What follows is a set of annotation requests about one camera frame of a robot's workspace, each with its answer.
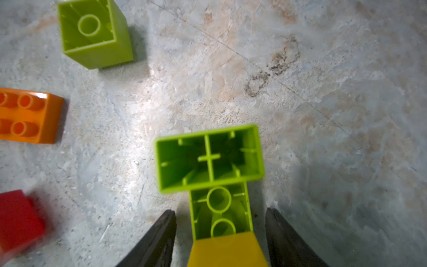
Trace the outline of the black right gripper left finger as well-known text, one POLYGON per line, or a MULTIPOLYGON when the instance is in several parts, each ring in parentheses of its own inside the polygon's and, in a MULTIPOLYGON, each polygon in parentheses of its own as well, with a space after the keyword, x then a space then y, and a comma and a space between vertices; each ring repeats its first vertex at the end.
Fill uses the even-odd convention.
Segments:
POLYGON ((118 266, 169 267, 176 230, 176 214, 173 210, 166 210, 118 266))

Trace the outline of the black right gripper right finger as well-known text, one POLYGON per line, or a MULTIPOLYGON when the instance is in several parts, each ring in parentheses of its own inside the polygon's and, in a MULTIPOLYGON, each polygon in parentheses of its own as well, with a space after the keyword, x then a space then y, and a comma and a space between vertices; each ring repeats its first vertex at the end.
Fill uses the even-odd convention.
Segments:
POLYGON ((278 212, 267 208, 266 239, 273 267, 326 267, 323 261, 278 212))

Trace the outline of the long green lego brick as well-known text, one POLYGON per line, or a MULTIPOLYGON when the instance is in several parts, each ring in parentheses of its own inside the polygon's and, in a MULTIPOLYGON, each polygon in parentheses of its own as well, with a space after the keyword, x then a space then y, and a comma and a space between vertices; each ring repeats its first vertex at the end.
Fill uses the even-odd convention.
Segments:
POLYGON ((193 241, 252 232, 246 182, 189 192, 193 241))

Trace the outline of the green square lego brick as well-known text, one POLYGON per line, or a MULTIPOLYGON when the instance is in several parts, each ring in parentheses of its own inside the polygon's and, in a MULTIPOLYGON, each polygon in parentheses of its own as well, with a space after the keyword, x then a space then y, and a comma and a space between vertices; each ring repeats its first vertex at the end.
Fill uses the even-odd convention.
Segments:
POLYGON ((256 124, 160 137, 154 152, 163 194, 255 181, 265 175, 256 124))

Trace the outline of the yellow lego brick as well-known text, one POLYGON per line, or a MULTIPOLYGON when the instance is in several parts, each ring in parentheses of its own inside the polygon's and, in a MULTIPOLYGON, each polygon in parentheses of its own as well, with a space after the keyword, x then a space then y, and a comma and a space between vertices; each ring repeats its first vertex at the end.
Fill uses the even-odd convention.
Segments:
POLYGON ((268 263, 253 232, 194 242, 189 267, 266 267, 268 263))

